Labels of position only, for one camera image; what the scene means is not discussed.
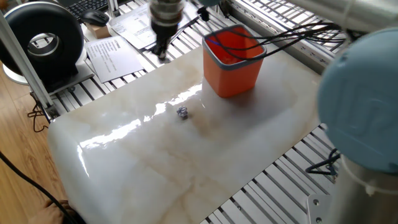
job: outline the paper document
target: paper document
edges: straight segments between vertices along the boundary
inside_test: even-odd
[[[87,42],[85,48],[101,83],[143,69],[136,51],[123,37]]]
[[[189,18],[184,14],[178,28],[184,27],[198,16],[196,7],[189,2],[185,4],[184,11]],[[148,4],[110,20],[109,24],[137,49],[143,49],[156,41],[155,32],[150,28]]]

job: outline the orange bin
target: orange bin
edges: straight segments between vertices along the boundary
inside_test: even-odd
[[[207,82],[220,97],[226,98],[242,93],[254,87],[260,72],[262,59],[240,60],[225,51],[218,40],[225,47],[245,49],[257,45],[256,39],[250,39],[230,32],[239,32],[246,36],[251,33],[242,25],[234,25],[208,34],[203,38],[203,66]],[[266,54],[263,46],[249,50],[229,50],[241,58],[252,58]]]

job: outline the black cable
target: black cable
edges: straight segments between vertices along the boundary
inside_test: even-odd
[[[289,29],[289,30],[287,30],[285,32],[282,32],[280,34],[277,34],[277,35],[265,36],[265,37],[253,37],[253,36],[250,36],[250,35],[242,34],[242,33],[238,32],[238,31],[235,31],[235,30],[228,30],[228,32],[231,32],[233,34],[240,35],[241,37],[245,37],[245,38],[249,38],[249,39],[259,39],[259,40],[261,40],[261,39],[273,39],[275,37],[278,38],[280,36],[283,36],[284,34],[288,34],[289,32],[293,32],[293,31],[296,31],[296,30],[299,30],[299,29],[303,29],[303,28],[306,28],[306,27],[309,27],[309,26],[330,26],[330,27],[334,27],[335,29],[339,29],[340,28],[339,25],[336,25],[336,24],[334,24],[332,22],[315,22],[315,23],[311,23],[311,24],[301,25],[301,26],[295,27],[293,29]]]
[[[14,164],[7,159],[7,157],[0,151],[0,159],[12,170],[14,171],[20,178],[24,179],[26,182],[32,184],[35,188],[37,188],[39,191],[41,191],[43,194],[45,194],[60,210],[61,212],[65,215],[67,219],[69,219],[73,224],[78,224],[76,220],[69,215],[69,213],[66,211],[66,209],[61,205],[61,203],[58,202],[58,200],[51,195],[47,190],[45,190],[42,186],[40,186],[38,183],[36,183],[34,180],[30,179],[28,176],[26,176],[24,173],[22,173]]]
[[[306,173],[308,174],[323,174],[323,175],[336,175],[335,170],[333,168],[333,163],[335,163],[341,156],[341,154],[337,154],[335,156],[333,156],[333,154],[337,151],[337,149],[334,149],[330,152],[329,157],[327,160],[319,162],[315,165],[312,165],[308,168],[305,169]],[[327,169],[331,170],[330,172],[327,171],[319,171],[319,170],[315,170],[321,166],[325,166],[328,165],[328,167],[326,167]]]
[[[45,116],[43,114],[43,111],[37,109],[38,107],[39,107],[39,102],[36,101],[36,105],[33,107],[32,112],[27,114],[28,118],[33,118],[33,131],[36,132],[36,133],[39,133],[39,132],[43,131],[45,128],[47,128],[47,129],[49,128],[48,126],[43,125],[42,129],[40,129],[38,131],[36,130],[36,118],[38,116]]]
[[[307,38],[307,37],[310,37],[310,36],[314,35],[314,34],[317,33],[317,32],[324,31],[324,30],[330,30],[330,29],[331,29],[331,27],[326,26],[326,27],[319,28],[319,29],[317,29],[317,30],[310,30],[310,31],[307,31],[303,36],[299,37],[297,40],[294,40],[294,41],[292,41],[291,43],[288,43],[288,44],[286,44],[286,45],[284,45],[284,46],[282,46],[282,47],[279,47],[277,50],[274,50],[274,51],[272,51],[272,52],[269,52],[268,54],[259,55],[259,56],[252,57],[252,58],[244,58],[244,57],[240,57],[240,56],[238,56],[238,55],[232,53],[227,47],[225,47],[225,46],[221,43],[221,41],[219,40],[219,38],[217,37],[217,35],[215,34],[214,30],[213,30],[208,24],[207,24],[207,26],[208,26],[208,28],[211,30],[211,36],[213,36],[213,37],[216,39],[217,43],[219,43],[219,46],[220,46],[223,50],[225,50],[227,53],[229,53],[231,56],[233,56],[233,57],[235,57],[235,58],[237,58],[237,59],[240,59],[240,60],[259,60],[259,59],[263,59],[263,58],[268,57],[268,56],[270,56],[270,55],[273,55],[273,54],[275,54],[275,53],[277,53],[277,52],[279,52],[279,51],[281,51],[281,50],[284,50],[284,49],[286,49],[287,47],[290,47],[290,46],[296,44],[297,42],[299,42],[299,41],[301,41],[301,40],[303,40],[303,39],[305,39],[305,38]]]

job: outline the slotted metal platform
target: slotted metal platform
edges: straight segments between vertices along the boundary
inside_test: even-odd
[[[127,13],[145,3],[147,2],[144,0],[131,1],[120,6],[121,13]],[[252,21],[273,34],[283,32],[288,27],[322,20],[311,12],[283,0],[234,0],[231,5],[235,10],[250,15]],[[211,12],[209,25],[214,30],[236,23],[240,22],[233,17],[227,19],[214,11]],[[94,39],[84,25],[82,29],[86,42]],[[184,29],[171,43],[167,55],[171,60],[181,57],[199,47],[201,35],[209,32],[209,28],[203,21],[197,21]],[[337,33],[326,34],[322,37],[345,38],[343,34]],[[301,41],[295,48],[325,67],[339,50],[339,45]],[[59,113],[64,114],[75,110],[163,66],[149,51],[136,50],[139,52],[137,57],[144,67],[143,70],[104,84],[95,75],[93,78],[53,95],[52,99]],[[85,60],[85,63],[95,74],[90,60]],[[210,214],[201,224],[308,223],[307,197],[311,194],[333,194],[334,180],[331,177],[305,172],[307,167],[325,160],[334,148],[326,137],[324,129],[325,126],[322,125],[314,129]],[[335,167],[338,170],[339,161],[335,163]]]
[[[324,128],[321,125],[314,129],[201,224],[308,223],[308,196],[333,195],[331,177],[305,172],[334,149]],[[335,163],[336,170],[339,167],[340,161]]]

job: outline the computer keyboard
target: computer keyboard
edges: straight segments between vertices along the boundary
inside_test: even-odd
[[[108,2],[106,0],[82,0],[66,7],[76,19],[80,20],[80,15],[87,9],[106,10]]]

